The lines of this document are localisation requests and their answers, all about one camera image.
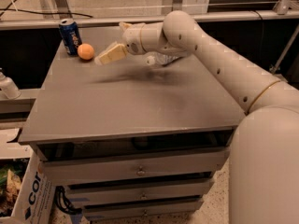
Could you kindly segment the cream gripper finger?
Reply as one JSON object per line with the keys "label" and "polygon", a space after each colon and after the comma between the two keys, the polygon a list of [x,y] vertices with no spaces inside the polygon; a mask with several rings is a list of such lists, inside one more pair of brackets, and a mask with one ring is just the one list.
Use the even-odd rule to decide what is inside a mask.
{"label": "cream gripper finger", "polygon": [[104,65],[121,60],[127,56],[126,47],[118,42],[113,42],[105,50],[103,50],[98,56],[94,58],[94,61],[98,65]]}
{"label": "cream gripper finger", "polygon": [[127,22],[123,22],[123,21],[121,21],[121,22],[119,23],[119,26],[120,26],[121,30],[124,32],[124,31],[127,30],[130,26],[132,26],[132,24],[131,24],[131,23],[127,23]]}

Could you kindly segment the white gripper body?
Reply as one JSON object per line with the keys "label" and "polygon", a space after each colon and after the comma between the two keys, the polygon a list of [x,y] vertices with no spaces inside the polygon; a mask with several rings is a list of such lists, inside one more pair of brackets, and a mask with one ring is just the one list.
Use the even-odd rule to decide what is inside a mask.
{"label": "white gripper body", "polygon": [[144,23],[130,25],[122,35],[125,47],[128,52],[133,55],[142,55],[146,53],[141,41],[141,31],[144,26]]}

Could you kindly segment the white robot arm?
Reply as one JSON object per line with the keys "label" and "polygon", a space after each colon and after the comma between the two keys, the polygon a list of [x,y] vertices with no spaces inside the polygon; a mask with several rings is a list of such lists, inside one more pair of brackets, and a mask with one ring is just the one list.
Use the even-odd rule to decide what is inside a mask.
{"label": "white robot arm", "polygon": [[159,23],[123,23],[107,64],[150,51],[193,54],[244,110],[229,158],[230,224],[299,224],[299,90],[208,35],[183,11]]}

